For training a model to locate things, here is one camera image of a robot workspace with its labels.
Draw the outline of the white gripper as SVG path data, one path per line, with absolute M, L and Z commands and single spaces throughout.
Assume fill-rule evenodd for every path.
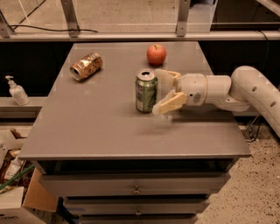
M 207 78 L 201 73 L 181 73 L 156 69 L 155 75 L 158 81 L 158 90 L 168 93 L 165 98 L 160 100 L 152 109 L 154 115 L 162 115 L 167 112 L 180 109 L 185 103 L 187 106 L 201 106 L 207 96 Z

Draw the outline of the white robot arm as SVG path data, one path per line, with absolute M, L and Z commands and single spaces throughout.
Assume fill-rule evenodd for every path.
M 280 136 L 280 92 L 252 66 L 239 66 L 229 76 L 181 74 L 163 69 L 157 69 L 155 75 L 159 96 L 152 113 L 156 116 L 184 105 L 213 104 L 234 112 L 253 107 Z

